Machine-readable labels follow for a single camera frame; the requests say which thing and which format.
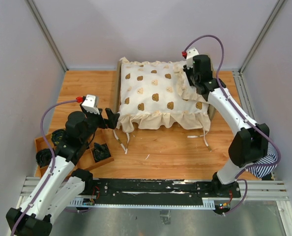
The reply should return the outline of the large bear print cushion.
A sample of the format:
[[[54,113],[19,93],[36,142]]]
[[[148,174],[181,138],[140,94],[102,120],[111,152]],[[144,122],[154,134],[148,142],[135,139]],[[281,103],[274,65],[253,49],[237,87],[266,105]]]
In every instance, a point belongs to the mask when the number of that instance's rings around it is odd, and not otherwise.
[[[185,130],[210,130],[209,103],[186,101],[176,93],[174,62],[137,62],[121,58],[120,106],[117,128],[129,134],[139,129],[157,130],[178,123]]]

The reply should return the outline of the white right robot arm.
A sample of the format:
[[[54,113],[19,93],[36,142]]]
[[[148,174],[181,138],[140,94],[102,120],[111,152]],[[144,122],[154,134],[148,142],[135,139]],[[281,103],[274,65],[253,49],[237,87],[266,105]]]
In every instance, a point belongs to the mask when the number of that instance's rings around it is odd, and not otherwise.
[[[213,76],[209,56],[197,52],[183,52],[182,55],[186,59],[183,70],[189,84],[220,113],[234,135],[228,150],[229,160],[211,181],[212,193],[222,197],[228,194],[246,167],[267,155],[269,128],[247,116],[226,85]]]

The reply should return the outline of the wooden pet bed frame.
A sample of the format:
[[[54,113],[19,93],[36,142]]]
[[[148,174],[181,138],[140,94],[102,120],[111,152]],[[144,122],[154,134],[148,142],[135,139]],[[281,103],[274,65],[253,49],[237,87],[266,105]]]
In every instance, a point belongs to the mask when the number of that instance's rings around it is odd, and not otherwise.
[[[116,70],[116,75],[114,76],[115,79],[115,86],[114,86],[114,95],[113,95],[113,106],[112,106],[112,110],[114,112],[118,112],[119,110],[119,106],[120,106],[120,87],[121,87],[121,65],[122,65],[122,60],[120,59],[117,62],[117,70]],[[213,120],[215,113],[216,113],[216,109],[210,105],[208,107],[208,116],[210,120]]]

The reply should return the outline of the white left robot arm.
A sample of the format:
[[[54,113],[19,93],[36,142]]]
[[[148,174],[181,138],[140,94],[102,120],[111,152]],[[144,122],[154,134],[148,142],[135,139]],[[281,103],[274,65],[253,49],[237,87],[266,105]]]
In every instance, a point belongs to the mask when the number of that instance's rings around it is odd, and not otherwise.
[[[109,108],[105,111],[107,118],[101,110],[95,114],[85,108],[68,116],[65,133],[45,174],[20,207],[10,208],[6,214],[11,235],[48,236],[69,203],[77,195],[93,191],[92,174],[75,166],[98,128],[116,128],[119,114]]]

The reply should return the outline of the small bear print pillow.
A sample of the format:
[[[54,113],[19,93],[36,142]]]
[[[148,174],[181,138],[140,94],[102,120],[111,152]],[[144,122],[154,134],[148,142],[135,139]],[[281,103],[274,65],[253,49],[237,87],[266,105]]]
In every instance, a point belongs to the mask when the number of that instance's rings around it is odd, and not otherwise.
[[[186,101],[189,100],[208,104],[202,95],[197,94],[196,88],[189,84],[186,73],[183,71],[184,65],[185,61],[172,63],[172,79],[177,95]]]

